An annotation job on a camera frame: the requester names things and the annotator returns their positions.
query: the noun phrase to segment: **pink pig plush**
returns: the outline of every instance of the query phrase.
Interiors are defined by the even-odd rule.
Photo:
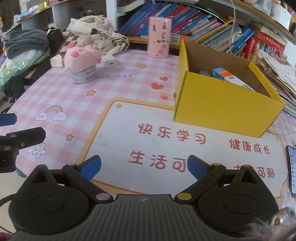
[[[102,57],[101,50],[95,45],[83,47],[80,44],[70,43],[65,55],[65,67],[71,72],[81,72],[100,63]]]

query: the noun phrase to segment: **beige cloth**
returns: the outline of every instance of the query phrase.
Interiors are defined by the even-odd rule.
[[[97,30],[98,34],[91,35],[94,29]],[[83,46],[95,44],[105,55],[119,54],[129,47],[127,37],[115,31],[107,18],[102,16],[72,18],[67,31],[79,37],[77,43]]]

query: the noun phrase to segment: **triangular cutout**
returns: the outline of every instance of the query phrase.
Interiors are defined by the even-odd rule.
[[[244,172],[244,175],[242,176],[241,182],[257,184],[255,178],[252,176],[250,171],[245,171]]]
[[[35,175],[31,183],[34,184],[34,183],[45,183],[45,182],[47,182],[45,173],[43,171],[39,171],[37,172],[37,174]]]

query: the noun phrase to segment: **phone screen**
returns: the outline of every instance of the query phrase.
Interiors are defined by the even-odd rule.
[[[289,186],[291,192],[296,194],[296,149],[287,146],[288,170],[289,170]]]

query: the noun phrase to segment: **white charger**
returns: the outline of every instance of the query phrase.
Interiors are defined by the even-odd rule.
[[[118,65],[118,61],[113,57],[113,55],[103,55],[101,61],[106,69]]]

